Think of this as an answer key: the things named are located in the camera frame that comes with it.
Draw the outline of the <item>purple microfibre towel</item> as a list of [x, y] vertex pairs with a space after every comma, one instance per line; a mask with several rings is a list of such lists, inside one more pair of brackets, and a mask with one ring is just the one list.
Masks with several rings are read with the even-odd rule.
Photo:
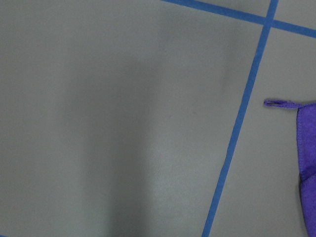
[[296, 109], [300, 200], [308, 236], [316, 235], [316, 104], [265, 100], [267, 107]]

